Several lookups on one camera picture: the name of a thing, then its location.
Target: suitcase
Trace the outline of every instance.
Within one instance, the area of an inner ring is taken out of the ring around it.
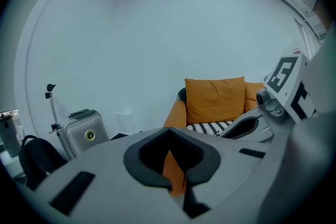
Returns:
[[[96,110],[84,109],[69,115],[61,124],[58,124],[54,109],[52,90],[55,85],[47,86],[46,99],[50,100],[55,124],[52,131],[57,136],[70,159],[73,159],[89,148],[109,140],[101,115]]]

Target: orange object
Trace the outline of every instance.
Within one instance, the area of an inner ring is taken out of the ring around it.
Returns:
[[[262,83],[245,82],[245,105],[244,112],[248,112],[257,107],[257,91],[265,86]]]
[[[185,103],[181,100],[176,100],[163,127],[186,128],[186,110]],[[164,177],[168,178],[172,183],[170,195],[177,197],[185,193],[184,173],[179,167],[171,151],[168,151],[163,166]]]
[[[171,151],[168,151],[167,157],[164,161],[162,175],[168,178],[172,183],[172,190],[170,191],[171,196],[177,197],[185,193],[185,175]]]
[[[244,77],[223,80],[185,79],[187,121],[234,121],[244,114]]]

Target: orange pillow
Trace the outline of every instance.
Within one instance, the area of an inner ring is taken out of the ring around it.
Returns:
[[[245,82],[245,106],[244,112],[257,107],[257,91],[265,86],[262,83]]]
[[[244,77],[223,80],[185,79],[189,124],[234,121],[244,114]]]

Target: black and white striped cushion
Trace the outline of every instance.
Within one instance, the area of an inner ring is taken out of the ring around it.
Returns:
[[[214,123],[200,123],[188,125],[187,129],[203,134],[219,136],[219,134],[226,129],[232,121],[228,122],[214,122]]]

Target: black backpack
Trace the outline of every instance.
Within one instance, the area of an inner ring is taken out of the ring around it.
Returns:
[[[29,138],[34,139],[25,145]],[[26,186],[32,190],[53,171],[67,163],[48,141],[33,135],[27,135],[23,139],[19,161],[27,177]]]

